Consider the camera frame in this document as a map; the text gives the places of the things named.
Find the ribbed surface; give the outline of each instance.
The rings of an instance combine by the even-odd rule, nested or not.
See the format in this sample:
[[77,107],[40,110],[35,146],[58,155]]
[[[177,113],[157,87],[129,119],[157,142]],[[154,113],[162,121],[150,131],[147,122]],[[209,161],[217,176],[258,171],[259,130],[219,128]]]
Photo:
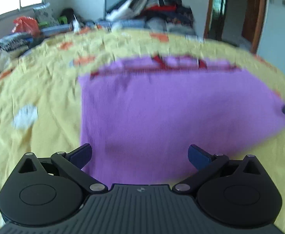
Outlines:
[[172,193],[167,186],[115,185],[93,195],[71,219],[51,227],[5,225],[0,234],[281,234],[273,225],[236,230],[213,222],[193,199]]

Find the pillow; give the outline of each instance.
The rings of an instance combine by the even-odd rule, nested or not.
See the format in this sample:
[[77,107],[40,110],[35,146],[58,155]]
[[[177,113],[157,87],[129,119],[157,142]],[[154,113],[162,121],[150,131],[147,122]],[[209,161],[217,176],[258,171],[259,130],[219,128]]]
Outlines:
[[54,18],[53,11],[50,7],[50,3],[43,6],[33,8],[34,14],[38,23],[47,22],[49,26],[60,25],[59,21]]

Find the window frame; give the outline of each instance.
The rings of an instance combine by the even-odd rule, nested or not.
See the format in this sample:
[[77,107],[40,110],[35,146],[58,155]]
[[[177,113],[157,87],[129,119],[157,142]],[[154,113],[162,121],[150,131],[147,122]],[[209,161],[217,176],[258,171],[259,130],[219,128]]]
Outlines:
[[42,6],[45,4],[45,0],[42,0],[41,3],[37,3],[37,4],[32,4],[32,5],[29,5],[29,6],[26,6],[26,7],[22,7],[21,6],[21,0],[19,0],[19,3],[20,3],[20,9],[17,9],[17,10],[14,10],[14,11],[9,11],[9,12],[6,12],[4,14],[1,14],[0,15],[0,21],[5,19],[5,18],[8,18],[8,17],[12,17],[14,15],[18,15],[20,14],[21,12],[27,12],[27,11],[30,11],[32,10],[32,8],[34,7],[39,7],[39,6]]

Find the bottle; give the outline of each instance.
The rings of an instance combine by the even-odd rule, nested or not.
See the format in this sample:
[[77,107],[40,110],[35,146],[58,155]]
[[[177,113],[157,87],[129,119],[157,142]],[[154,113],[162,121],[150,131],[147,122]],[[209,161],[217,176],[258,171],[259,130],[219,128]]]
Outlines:
[[81,30],[80,23],[77,21],[76,17],[75,17],[75,20],[73,21],[73,29],[74,29],[74,32],[79,32]]

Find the bed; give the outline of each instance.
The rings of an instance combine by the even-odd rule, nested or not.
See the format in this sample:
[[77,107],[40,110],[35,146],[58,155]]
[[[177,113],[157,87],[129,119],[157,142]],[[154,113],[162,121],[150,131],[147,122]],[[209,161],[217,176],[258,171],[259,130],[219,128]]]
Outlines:
[[[82,34],[61,34],[46,39],[29,55],[15,59],[9,65],[13,72],[0,80],[0,189],[24,153],[49,157],[56,151],[69,152],[79,146],[79,75],[120,58],[150,54],[227,59],[246,68],[285,100],[285,76],[277,68],[225,43],[175,34],[165,34],[163,39],[145,29],[113,32],[92,29]],[[33,124],[17,129],[15,117],[21,108],[29,105],[37,108]],[[245,154],[259,158],[280,191],[283,207],[276,225],[285,232],[285,130],[231,157],[242,159]]]

